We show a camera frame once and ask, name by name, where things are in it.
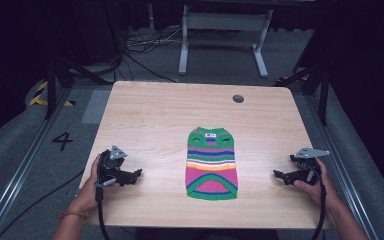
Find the striped knitted pet sweater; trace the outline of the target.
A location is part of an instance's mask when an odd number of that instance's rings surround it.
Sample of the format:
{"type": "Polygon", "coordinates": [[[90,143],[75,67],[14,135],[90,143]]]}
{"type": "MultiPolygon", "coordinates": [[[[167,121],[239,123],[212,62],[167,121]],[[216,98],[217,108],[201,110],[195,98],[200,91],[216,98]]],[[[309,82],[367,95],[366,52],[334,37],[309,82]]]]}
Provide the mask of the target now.
{"type": "Polygon", "coordinates": [[[238,176],[233,136],[224,128],[197,127],[188,136],[185,187],[189,197],[236,199],[238,176]]]}

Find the black metal stand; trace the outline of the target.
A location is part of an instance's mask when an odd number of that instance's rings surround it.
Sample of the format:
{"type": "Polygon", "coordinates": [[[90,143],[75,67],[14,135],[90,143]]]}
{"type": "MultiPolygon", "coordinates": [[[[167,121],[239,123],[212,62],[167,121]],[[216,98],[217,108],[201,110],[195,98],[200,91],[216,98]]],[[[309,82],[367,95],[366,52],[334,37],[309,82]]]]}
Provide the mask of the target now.
{"type": "Polygon", "coordinates": [[[329,92],[329,72],[327,65],[318,65],[305,68],[290,77],[279,78],[274,87],[286,87],[304,77],[307,78],[303,84],[301,91],[304,95],[313,95],[317,88],[320,88],[318,116],[321,123],[326,126],[326,112],[327,112],[327,100],[329,92]]]}
{"type": "Polygon", "coordinates": [[[63,88],[71,88],[74,85],[74,79],[70,69],[74,69],[80,75],[85,76],[99,85],[112,85],[112,82],[102,79],[72,60],[63,57],[52,57],[48,62],[47,76],[45,77],[48,84],[46,120],[50,119],[56,111],[56,81],[59,81],[63,88]]]}

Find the grey floor plate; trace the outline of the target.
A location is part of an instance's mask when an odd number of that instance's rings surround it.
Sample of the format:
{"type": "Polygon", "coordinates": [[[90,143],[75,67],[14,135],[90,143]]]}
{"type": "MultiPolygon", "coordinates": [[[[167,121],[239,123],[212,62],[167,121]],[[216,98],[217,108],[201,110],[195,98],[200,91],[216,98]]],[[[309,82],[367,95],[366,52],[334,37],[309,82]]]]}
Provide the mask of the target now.
{"type": "Polygon", "coordinates": [[[99,124],[102,120],[110,90],[94,90],[82,117],[83,124],[99,124]]]}

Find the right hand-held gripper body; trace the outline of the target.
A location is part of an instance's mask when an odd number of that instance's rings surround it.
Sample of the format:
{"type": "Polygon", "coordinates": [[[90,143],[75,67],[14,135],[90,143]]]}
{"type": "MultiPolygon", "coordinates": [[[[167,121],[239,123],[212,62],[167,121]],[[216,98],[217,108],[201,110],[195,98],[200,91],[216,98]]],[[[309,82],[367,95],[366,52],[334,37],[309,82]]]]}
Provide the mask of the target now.
{"type": "Polygon", "coordinates": [[[296,180],[303,181],[307,184],[314,185],[320,178],[321,169],[316,159],[322,156],[328,156],[328,150],[319,150],[303,147],[297,153],[290,156],[290,160],[297,167],[297,171],[293,173],[290,182],[296,180]]]}

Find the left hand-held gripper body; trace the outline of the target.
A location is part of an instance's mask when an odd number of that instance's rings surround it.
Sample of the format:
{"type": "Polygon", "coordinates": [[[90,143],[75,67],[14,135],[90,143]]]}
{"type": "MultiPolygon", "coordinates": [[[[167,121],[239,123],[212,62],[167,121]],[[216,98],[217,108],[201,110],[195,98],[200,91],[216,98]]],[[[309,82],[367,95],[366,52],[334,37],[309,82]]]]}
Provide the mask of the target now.
{"type": "Polygon", "coordinates": [[[128,172],[120,169],[126,157],[127,154],[116,145],[101,153],[97,170],[97,184],[99,187],[106,187],[113,183],[121,185],[122,179],[129,178],[128,172]]]}

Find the white metal desk frame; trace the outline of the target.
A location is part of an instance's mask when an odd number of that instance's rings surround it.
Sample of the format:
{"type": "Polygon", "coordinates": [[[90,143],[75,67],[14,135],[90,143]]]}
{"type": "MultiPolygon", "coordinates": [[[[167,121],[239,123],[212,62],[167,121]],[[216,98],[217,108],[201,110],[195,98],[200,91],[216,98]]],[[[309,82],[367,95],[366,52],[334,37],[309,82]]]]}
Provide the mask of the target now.
{"type": "Polygon", "coordinates": [[[178,73],[185,75],[188,64],[188,31],[195,30],[229,30],[259,32],[259,40],[251,46],[254,59],[262,78],[268,77],[262,48],[269,30],[273,11],[268,10],[262,15],[227,14],[227,13],[198,13],[192,12],[189,5],[183,6],[182,14],[182,45],[178,73]]]}

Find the yellow black floor tape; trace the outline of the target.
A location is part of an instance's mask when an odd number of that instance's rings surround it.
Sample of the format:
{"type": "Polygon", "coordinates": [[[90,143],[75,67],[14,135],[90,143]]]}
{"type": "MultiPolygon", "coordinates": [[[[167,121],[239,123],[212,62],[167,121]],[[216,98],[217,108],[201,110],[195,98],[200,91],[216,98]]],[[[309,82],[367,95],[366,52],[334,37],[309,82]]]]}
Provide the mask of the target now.
{"type": "Polygon", "coordinates": [[[48,83],[46,80],[43,80],[40,83],[35,94],[33,95],[32,99],[29,102],[30,105],[43,105],[43,106],[48,105],[48,101],[45,99],[42,99],[42,94],[44,93],[47,86],[48,86],[48,83]]]}

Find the metal floor rail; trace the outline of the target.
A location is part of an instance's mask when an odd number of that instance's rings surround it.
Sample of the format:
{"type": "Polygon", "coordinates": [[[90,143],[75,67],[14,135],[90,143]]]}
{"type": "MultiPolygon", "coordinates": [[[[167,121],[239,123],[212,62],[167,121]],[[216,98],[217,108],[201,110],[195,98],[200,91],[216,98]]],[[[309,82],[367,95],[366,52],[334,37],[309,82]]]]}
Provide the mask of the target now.
{"type": "Polygon", "coordinates": [[[316,121],[316,125],[322,135],[323,141],[330,151],[331,165],[338,178],[341,190],[346,199],[348,206],[351,209],[352,214],[356,220],[360,223],[363,230],[366,232],[370,240],[379,240],[377,233],[367,215],[367,212],[363,206],[360,195],[357,192],[350,175],[346,170],[342,158],[338,152],[338,149],[331,137],[329,129],[324,126],[318,115],[318,105],[311,96],[304,97],[307,106],[310,109],[313,119],[316,121]]]}
{"type": "Polygon", "coordinates": [[[40,127],[35,133],[33,140],[30,142],[29,148],[20,161],[16,171],[5,187],[5,190],[0,197],[0,226],[9,212],[15,198],[17,197],[20,189],[22,188],[30,169],[32,168],[35,159],[42,148],[44,139],[48,134],[56,116],[63,108],[65,101],[71,93],[70,88],[62,88],[57,95],[56,103],[54,105],[54,112],[48,119],[44,119],[40,123],[40,127]]]}

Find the person's left hand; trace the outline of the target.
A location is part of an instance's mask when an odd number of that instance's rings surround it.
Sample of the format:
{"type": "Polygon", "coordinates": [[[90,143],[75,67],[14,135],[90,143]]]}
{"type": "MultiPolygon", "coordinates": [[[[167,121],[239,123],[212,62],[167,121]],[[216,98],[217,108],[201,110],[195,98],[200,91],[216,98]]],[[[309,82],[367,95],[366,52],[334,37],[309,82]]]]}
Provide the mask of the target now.
{"type": "Polygon", "coordinates": [[[76,213],[87,215],[90,211],[97,207],[95,200],[97,182],[97,169],[100,162],[101,155],[98,154],[91,166],[90,176],[83,184],[82,189],[78,195],[73,199],[69,205],[69,210],[76,213]]]}

